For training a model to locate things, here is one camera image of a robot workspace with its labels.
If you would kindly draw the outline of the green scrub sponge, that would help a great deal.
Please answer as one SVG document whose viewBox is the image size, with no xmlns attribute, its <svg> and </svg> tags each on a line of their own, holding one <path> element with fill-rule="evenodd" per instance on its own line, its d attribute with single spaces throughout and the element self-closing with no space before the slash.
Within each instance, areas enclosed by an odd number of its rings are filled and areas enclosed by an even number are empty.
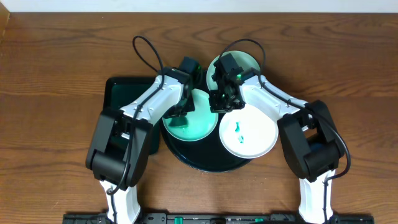
<svg viewBox="0 0 398 224">
<path fill-rule="evenodd" d="M 169 122 L 171 128 L 186 128 L 188 126 L 188 119 L 185 116 L 174 117 Z"/>
</svg>

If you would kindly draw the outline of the mint plate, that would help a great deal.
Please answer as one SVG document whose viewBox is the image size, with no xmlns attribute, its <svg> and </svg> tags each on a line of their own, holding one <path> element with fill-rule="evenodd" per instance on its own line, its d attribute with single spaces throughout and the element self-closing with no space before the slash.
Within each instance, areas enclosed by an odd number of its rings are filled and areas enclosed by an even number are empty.
<svg viewBox="0 0 398 224">
<path fill-rule="evenodd" d="M 188 119 L 186 128 L 171 128 L 169 127 L 171 118 L 162 120 L 167 132 L 178 140 L 201 140 L 215 129 L 218 122 L 218 114 L 210 111 L 209 94 L 203 90 L 193 89 L 192 96 L 195 110 L 185 115 Z"/>
<path fill-rule="evenodd" d="M 232 51 L 227 51 L 226 53 L 223 54 L 223 56 L 225 56 L 226 54 L 231 54 L 234 57 L 237 64 L 240 67 L 242 67 L 243 70 L 247 70 L 249 68 L 255 68 L 256 70 L 260 69 L 260 66 L 256 61 L 256 59 L 245 52 L 232 50 Z M 209 90 L 216 90 L 218 88 L 217 83 L 212 79 L 212 76 L 214 75 L 216 70 L 215 62 L 218 60 L 218 58 L 219 56 L 213 59 L 206 72 L 206 84 Z"/>
</svg>

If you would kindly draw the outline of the mint plate top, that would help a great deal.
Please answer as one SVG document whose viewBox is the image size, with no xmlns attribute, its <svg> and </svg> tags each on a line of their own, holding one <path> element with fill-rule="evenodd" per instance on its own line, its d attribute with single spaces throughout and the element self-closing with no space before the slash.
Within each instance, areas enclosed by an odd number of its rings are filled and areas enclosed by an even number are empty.
<svg viewBox="0 0 398 224">
<path fill-rule="evenodd" d="M 249 68 L 255 68 L 256 70 L 260 69 L 260 66 L 256 61 L 256 59 L 245 52 L 232 50 L 232 51 L 227 51 L 226 53 L 223 54 L 223 56 L 225 56 L 226 54 L 231 54 L 234 57 L 237 64 L 240 67 L 242 67 L 243 70 L 247 70 Z M 212 79 L 212 76 L 214 75 L 216 70 L 215 62 L 218 60 L 218 58 L 219 56 L 213 59 L 206 72 L 206 84 L 209 90 L 216 90 L 218 88 L 217 83 Z"/>
</svg>

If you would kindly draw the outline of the white plate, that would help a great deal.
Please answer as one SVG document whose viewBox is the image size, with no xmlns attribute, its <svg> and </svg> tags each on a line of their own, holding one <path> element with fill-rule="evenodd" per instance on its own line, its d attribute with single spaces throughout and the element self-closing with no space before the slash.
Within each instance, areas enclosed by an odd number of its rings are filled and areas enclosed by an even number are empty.
<svg viewBox="0 0 398 224">
<path fill-rule="evenodd" d="M 221 143 L 232 155 L 254 159 L 267 154 L 278 138 L 276 123 L 261 110 L 247 104 L 226 113 L 219 126 Z"/>
</svg>

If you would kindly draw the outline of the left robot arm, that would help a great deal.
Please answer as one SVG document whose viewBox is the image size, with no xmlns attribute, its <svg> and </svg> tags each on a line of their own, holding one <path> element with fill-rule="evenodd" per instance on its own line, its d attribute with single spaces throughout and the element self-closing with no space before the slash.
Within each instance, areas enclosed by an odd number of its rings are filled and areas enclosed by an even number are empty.
<svg viewBox="0 0 398 224">
<path fill-rule="evenodd" d="M 196 65 L 162 68 L 140 97 L 99 114 L 85 165 L 104 188 L 111 223 L 136 222 L 141 212 L 136 185 L 146 169 L 152 129 L 164 116 L 186 113 L 199 74 Z"/>
</svg>

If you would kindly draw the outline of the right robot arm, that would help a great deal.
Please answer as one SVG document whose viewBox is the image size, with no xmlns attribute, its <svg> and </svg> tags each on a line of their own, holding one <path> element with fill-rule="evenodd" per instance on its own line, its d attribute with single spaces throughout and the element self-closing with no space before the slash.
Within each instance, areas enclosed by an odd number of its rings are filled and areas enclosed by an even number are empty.
<svg viewBox="0 0 398 224">
<path fill-rule="evenodd" d="M 307 223 L 329 223 L 331 181 L 347 146 L 322 101 L 296 99 L 255 68 L 209 69 L 206 82 L 213 112 L 224 113 L 219 136 L 234 156 L 253 159 L 280 141 L 290 170 L 300 181 L 298 212 Z"/>
</svg>

